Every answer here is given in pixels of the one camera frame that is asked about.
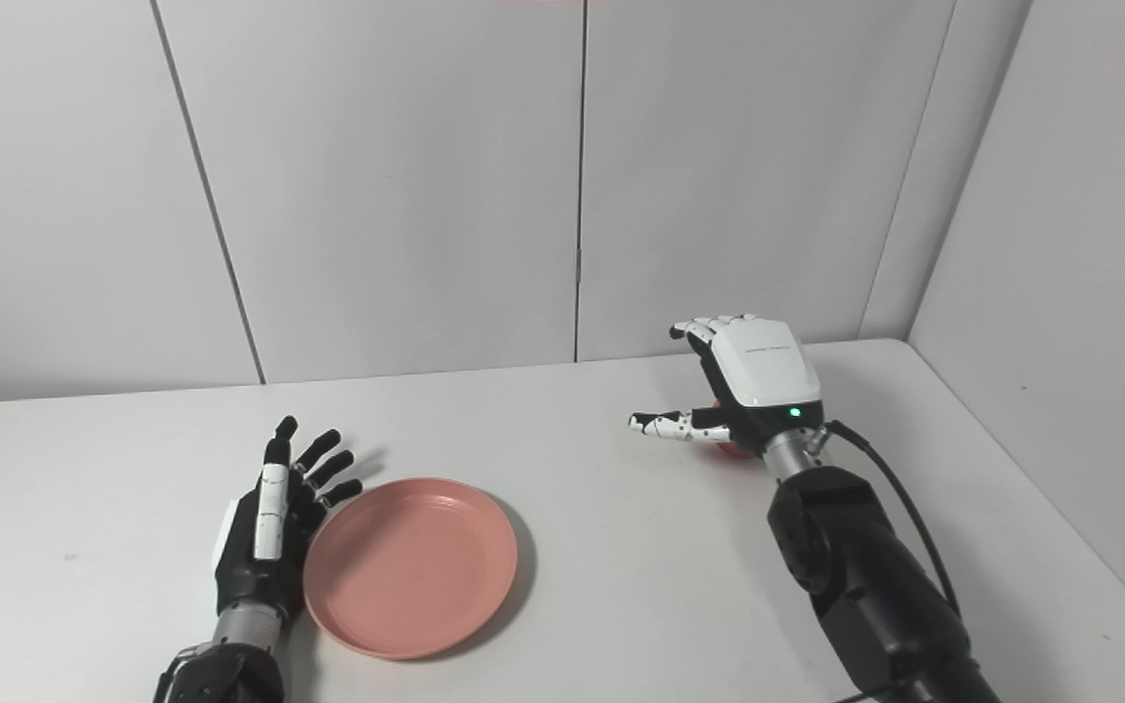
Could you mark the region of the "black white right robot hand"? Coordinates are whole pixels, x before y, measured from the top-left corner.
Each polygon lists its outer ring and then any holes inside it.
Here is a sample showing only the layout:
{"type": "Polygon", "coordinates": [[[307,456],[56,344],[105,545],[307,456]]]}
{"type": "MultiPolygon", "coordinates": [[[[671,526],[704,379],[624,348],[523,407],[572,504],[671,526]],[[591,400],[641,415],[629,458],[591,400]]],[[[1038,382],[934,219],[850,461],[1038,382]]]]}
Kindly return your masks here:
{"type": "Polygon", "coordinates": [[[730,444],[762,457],[776,438],[825,424],[820,379],[793,328],[754,314],[693,317],[670,326],[699,357],[711,406],[634,413],[629,429],[680,441],[730,444]]]}

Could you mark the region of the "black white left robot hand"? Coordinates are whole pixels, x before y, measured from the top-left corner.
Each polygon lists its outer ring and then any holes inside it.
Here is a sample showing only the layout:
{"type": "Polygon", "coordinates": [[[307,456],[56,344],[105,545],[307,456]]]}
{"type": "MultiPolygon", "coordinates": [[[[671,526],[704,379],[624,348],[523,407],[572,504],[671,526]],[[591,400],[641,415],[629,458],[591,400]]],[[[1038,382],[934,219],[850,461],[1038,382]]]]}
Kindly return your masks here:
{"type": "Polygon", "coordinates": [[[259,604],[289,620],[304,605],[304,570],[313,538],[341,503],[363,489],[361,480],[335,483],[356,463],[343,436],[328,429],[300,454],[292,450],[298,420],[278,423],[264,449],[254,488],[233,503],[214,566],[216,613],[259,604]]]}

